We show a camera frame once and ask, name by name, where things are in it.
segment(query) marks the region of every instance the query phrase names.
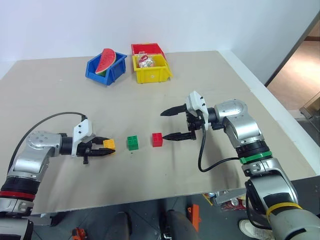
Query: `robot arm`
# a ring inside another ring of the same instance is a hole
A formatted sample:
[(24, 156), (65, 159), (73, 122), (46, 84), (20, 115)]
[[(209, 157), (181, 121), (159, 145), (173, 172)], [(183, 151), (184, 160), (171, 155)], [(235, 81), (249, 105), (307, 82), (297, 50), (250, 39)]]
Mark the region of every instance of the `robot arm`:
[(223, 129), (243, 164), (245, 176), (249, 177), (245, 187), (251, 205), (257, 213), (267, 216), (275, 238), (318, 240), (320, 219), (299, 206), (295, 188), (279, 161), (272, 156), (256, 121), (248, 114), (247, 105), (232, 99), (207, 108), (207, 111), (203, 108), (206, 108), (204, 98), (194, 91), (186, 104), (161, 113), (161, 116), (172, 116), (185, 112), (190, 131), (172, 133), (163, 138), (195, 140), (195, 130), (200, 128), (208, 130), (207, 126), (211, 125), (213, 130)]
[(34, 207), (38, 187), (49, 165), (49, 159), (59, 155), (83, 157), (105, 156), (114, 153), (109, 148), (92, 149), (102, 145), (105, 137), (96, 137), (92, 123), (84, 119), (73, 129), (73, 136), (65, 133), (35, 131), (26, 137), (26, 147), (10, 165), (6, 181), (0, 191), (0, 239), (29, 240), (33, 223), (26, 219)]

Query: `black cable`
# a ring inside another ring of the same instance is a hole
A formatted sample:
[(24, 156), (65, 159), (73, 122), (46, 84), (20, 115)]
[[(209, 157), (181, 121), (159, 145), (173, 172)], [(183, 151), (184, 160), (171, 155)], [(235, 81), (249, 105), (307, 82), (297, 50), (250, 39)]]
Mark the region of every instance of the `black cable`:
[[(203, 119), (204, 116), (203, 116), (202, 112), (199, 112), (199, 114)], [(238, 157), (229, 157), (229, 158), (226, 158), (226, 159), (223, 159), (223, 160), (220, 160), (220, 161), (216, 162), (215, 164), (211, 165), (210, 167), (208, 167), (206, 169), (202, 169), (202, 167), (201, 167), (201, 159), (202, 159), (202, 154), (204, 152), (205, 143), (206, 143), (206, 127), (205, 127), (205, 124), (202, 123), (202, 142), (201, 142), (199, 158), (198, 158), (198, 168), (203, 173), (208, 172), (209, 170), (215, 168), (219, 164), (225, 163), (225, 162), (230, 161), (230, 160), (238, 160), (239, 159)]]
[(10, 170), (10, 168), (12, 167), (12, 164), (14, 163), (14, 160), (16, 158), (16, 155), (17, 155), (17, 152), (21, 146), (21, 144), (24, 142), (24, 140), (26, 139), (26, 137), (36, 128), (38, 127), (40, 124), (42, 124), (43, 122), (49, 120), (49, 119), (52, 119), (56, 116), (59, 116), (59, 115), (67, 115), (67, 114), (73, 114), (73, 115), (80, 115), (81, 116), (81, 122), (85, 119), (87, 119), (87, 116), (80, 113), (80, 112), (75, 112), (75, 111), (65, 111), (65, 112), (59, 112), (59, 113), (56, 113), (56, 114), (53, 114), (51, 116), (48, 116), (46, 117), (45, 119), (39, 121), (36, 125), (34, 125), (32, 128), (30, 128), (26, 133), (25, 135), (21, 138), (21, 140), (19, 141), (18, 145), (15, 147), (15, 150), (12, 154), (12, 157), (11, 157), (11, 160), (10, 160), (10, 163), (9, 163), (9, 168), (8, 168), (8, 172)]
[(248, 215), (248, 219), (254, 227), (258, 229), (272, 230), (271, 227), (255, 224), (254, 221), (251, 219), (248, 194), (245, 195), (245, 209), (246, 209), (246, 214)]

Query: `orange object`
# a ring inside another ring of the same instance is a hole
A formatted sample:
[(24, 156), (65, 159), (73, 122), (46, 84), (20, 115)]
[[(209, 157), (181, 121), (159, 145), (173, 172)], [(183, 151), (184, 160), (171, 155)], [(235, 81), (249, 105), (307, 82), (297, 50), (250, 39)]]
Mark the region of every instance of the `orange object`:
[(87, 235), (84, 229), (76, 227), (72, 230), (72, 240), (86, 240)]
[(192, 204), (192, 207), (188, 207), (189, 220), (194, 226), (195, 230), (199, 232), (199, 223), (201, 223), (201, 218), (199, 217), (199, 205)]

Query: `beige tabletop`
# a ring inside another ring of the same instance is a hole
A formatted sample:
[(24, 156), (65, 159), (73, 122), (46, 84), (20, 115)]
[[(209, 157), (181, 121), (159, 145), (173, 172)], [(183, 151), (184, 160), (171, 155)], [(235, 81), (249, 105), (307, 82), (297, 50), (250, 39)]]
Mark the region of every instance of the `beige tabletop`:
[[(238, 161), (202, 173), (198, 170), (201, 132), (197, 140), (164, 141), (152, 147), (151, 134), (187, 132), (186, 116), (160, 116), (182, 105), (196, 90), (208, 106), (231, 98), (247, 103), (270, 147), (291, 180), (315, 173), (278, 123), (216, 51), (166, 55), (174, 77), (162, 83), (136, 83), (132, 60), (111, 86), (85, 77), (91, 57), (18, 61), (0, 81), (2, 182), (12, 152), (23, 134), (39, 120), (58, 112), (82, 112), (97, 136), (113, 138), (116, 154), (89, 159), (60, 156), (49, 168), (35, 198), (33, 214), (145, 201), (244, 187)], [(79, 116), (59, 116), (38, 130), (72, 135)], [(137, 135), (139, 150), (129, 151), (127, 136)], [(207, 132), (203, 168), (236, 157), (222, 130)]]

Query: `green ring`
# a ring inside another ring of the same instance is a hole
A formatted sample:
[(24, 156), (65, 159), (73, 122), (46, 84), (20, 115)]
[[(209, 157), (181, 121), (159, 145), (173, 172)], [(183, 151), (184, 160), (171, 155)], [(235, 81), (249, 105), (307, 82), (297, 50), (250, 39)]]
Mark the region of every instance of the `green ring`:
[(258, 153), (256, 155), (252, 155), (252, 156), (248, 156), (248, 157), (241, 157), (240, 158), (240, 163), (242, 164), (246, 164), (249, 163), (253, 160), (259, 159), (259, 158), (263, 158), (263, 157), (267, 157), (267, 156), (271, 156), (272, 152), (271, 151), (265, 151), (262, 153)]

